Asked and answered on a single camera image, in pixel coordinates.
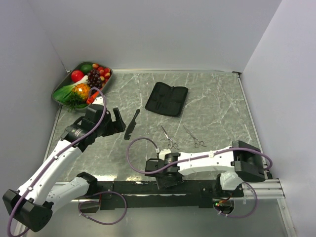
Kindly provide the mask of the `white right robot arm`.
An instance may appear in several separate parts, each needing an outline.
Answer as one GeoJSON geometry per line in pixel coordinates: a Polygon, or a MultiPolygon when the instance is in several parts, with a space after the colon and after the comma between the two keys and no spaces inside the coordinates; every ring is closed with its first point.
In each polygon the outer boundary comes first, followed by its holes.
{"type": "Polygon", "coordinates": [[[228,196],[243,182],[259,183],[266,180],[261,151],[243,141],[231,146],[202,153],[173,153],[160,151],[157,158],[146,161],[145,175],[155,177],[159,188],[169,188],[193,173],[218,171],[216,193],[228,196]]]}

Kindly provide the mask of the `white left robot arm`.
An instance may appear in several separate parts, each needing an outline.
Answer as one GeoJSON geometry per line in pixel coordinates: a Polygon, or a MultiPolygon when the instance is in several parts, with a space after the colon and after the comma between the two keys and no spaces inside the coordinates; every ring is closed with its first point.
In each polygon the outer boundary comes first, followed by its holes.
{"type": "Polygon", "coordinates": [[[80,157],[98,137],[125,131],[126,125],[118,108],[113,108],[115,120],[104,106],[94,104],[65,131],[51,155],[35,174],[18,190],[9,189],[2,199],[11,219],[25,225],[28,230],[43,229],[54,212],[71,200],[84,196],[93,198],[98,191],[94,176],[82,172],[62,187],[53,189],[67,166],[80,157]]]}

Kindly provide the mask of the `black zipper tool case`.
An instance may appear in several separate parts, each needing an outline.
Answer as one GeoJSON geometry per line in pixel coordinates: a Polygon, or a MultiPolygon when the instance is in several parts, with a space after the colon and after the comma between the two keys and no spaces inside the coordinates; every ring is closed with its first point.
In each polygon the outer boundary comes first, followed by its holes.
{"type": "Polygon", "coordinates": [[[157,82],[147,100],[145,109],[163,116],[181,115],[189,89],[184,86],[169,86],[157,82]]]}

